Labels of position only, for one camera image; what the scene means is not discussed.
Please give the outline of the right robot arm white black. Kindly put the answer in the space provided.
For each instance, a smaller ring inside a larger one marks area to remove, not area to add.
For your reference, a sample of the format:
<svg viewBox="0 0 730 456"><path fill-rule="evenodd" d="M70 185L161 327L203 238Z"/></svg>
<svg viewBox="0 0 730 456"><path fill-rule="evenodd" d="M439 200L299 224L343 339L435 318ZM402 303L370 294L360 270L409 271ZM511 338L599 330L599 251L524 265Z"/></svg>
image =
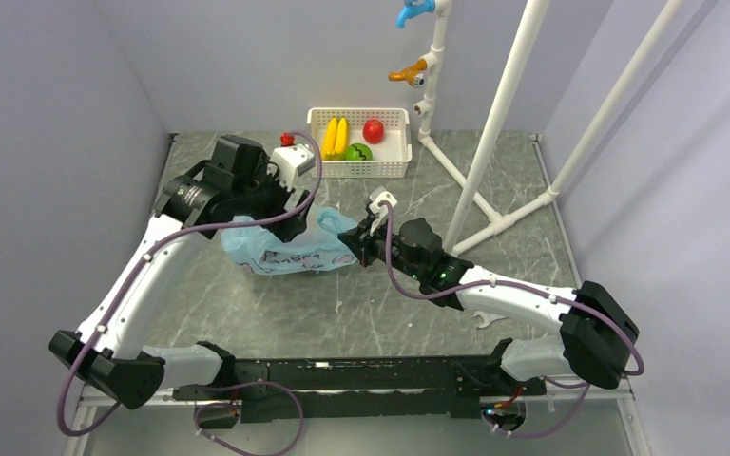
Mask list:
<svg viewBox="0 0 730 456"><path fill-rule="evenodd" d="M498 275L445 252L441 237L422 218L403 223L397 233L389 225L373 230L371 223L365 218L338 238L362 266L382 261L390 281L401 273L417 283L415 292L399 287L401 294L545 331L540 339L497 344L485 371L494 392L508 394L522 382L557 375L613 390L623 377L644 374L635 347L640 330L603 285L586 280L578 288L554 287Z"/></svg>

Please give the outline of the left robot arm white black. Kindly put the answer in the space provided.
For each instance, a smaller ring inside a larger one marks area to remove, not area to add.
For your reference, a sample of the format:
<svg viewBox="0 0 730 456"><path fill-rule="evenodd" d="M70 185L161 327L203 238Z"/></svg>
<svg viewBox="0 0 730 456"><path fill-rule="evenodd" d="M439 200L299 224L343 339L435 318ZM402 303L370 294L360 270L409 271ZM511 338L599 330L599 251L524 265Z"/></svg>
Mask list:
<svg viewBox="0 0 730 456"><path fill-rule="evenodd" d="M278 239L306 228L315 189L298 178L322 164L310 136L266 152L252 140L224 135L210 158L170 180L154 204L137 251L102 303L74 331L59 331L50 351L76 377L127 409L158 390L198 387L213 399L235 386L236 358L209 342L150 347L149 327L194 256L220 230L262 226Z"/></svg>

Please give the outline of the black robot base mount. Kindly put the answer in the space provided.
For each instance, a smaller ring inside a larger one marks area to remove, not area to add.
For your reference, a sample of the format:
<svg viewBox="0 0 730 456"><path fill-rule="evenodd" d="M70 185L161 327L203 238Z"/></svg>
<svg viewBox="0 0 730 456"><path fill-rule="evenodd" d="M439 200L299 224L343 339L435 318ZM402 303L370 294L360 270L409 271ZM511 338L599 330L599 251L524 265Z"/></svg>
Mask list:
<svg viewBox="0 0 730 456"><path fill-rule="evenodd" d="M491 402L516 403L547 392L541 380L519 383L488 355L239 359L230 385L240 392L184 386L179 402L236 400L244 424L295 418L445 415L477 419Z"/></svg>

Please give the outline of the light blue plastic bag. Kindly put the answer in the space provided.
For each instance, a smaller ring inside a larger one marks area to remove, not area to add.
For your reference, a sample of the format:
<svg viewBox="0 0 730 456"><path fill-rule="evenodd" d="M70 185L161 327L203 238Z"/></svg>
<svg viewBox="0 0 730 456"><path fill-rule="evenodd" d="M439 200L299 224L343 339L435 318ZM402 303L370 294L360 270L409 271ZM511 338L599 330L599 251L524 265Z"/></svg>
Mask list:
<svg viewBox="0 0 730 456"><path fill-rule="evenodd" d="M289 242L262 226L226 229L221 246L240 266L260 276L328 272L351 265L355 256L337 236L357 223L333 207L313 206L306 230Z"/></svg>

